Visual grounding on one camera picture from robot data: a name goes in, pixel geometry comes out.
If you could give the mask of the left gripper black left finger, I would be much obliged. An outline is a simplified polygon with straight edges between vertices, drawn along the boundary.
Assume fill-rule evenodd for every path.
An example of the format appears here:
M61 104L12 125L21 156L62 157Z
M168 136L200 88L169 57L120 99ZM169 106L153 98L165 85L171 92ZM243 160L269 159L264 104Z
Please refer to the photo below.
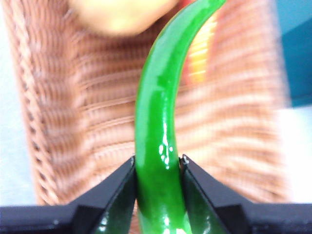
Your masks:
M127 234L136 199L135 159L66 205L0 209L2 234Z

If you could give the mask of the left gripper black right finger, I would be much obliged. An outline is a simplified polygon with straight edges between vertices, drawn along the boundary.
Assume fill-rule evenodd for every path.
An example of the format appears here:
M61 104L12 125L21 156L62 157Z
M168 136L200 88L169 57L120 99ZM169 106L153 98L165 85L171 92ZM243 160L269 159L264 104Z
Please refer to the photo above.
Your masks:
M309 203L254 203L183 155L185 205L194 234L310 234Z

